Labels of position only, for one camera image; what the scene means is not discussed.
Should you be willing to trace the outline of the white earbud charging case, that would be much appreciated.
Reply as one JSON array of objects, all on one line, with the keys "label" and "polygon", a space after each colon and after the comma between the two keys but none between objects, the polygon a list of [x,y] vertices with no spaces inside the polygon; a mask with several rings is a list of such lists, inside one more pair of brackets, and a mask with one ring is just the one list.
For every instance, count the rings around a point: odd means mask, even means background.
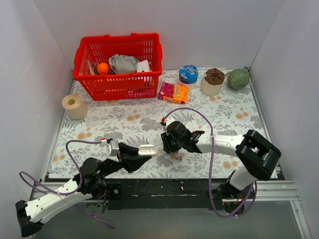
[{"label": "white earbud charging case", "polygon": [[155,155],[156,154],[156,147],[152,144],[144,144],[138,148],[138,155]]}]

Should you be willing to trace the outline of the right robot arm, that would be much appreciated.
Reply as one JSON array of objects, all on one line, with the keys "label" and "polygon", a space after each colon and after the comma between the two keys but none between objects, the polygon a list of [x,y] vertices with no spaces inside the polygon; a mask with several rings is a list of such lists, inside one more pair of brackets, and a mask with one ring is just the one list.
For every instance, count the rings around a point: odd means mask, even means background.
[{"label": "right robot arm", "polygon": [[239,197],[246,187],[258,180],[268,181],[282,156],[280,150],[255,130],[244,135],[211,136],[204,131],[188,130],[181,122],[161,122],[163,149],[171,154],[184,149],[190,153],[217,153],[240,159],[242,167],[234,170],[225,184],[212,190],[224,199]]}]

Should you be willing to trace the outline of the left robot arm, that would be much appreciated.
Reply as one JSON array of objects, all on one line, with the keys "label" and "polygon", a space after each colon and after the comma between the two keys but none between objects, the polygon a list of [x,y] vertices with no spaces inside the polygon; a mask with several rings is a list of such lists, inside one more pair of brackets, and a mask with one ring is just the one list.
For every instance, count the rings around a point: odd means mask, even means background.
[{"label": "left robot arm", "polygon": [[55,190],[45,187],[42,197],[28,202],[20,200],[15,204],[23,238],[37,233],[51,218],[84,200],[107,202],[119,199],[121,186],[107,184],[106,177],[120,169],[135,172],[156,153],[151,144],[132,147],[112,139],[102,139],[97,143],[106,149],[104,160],[89,157],[77,166],[78,174],[64,185]]}]

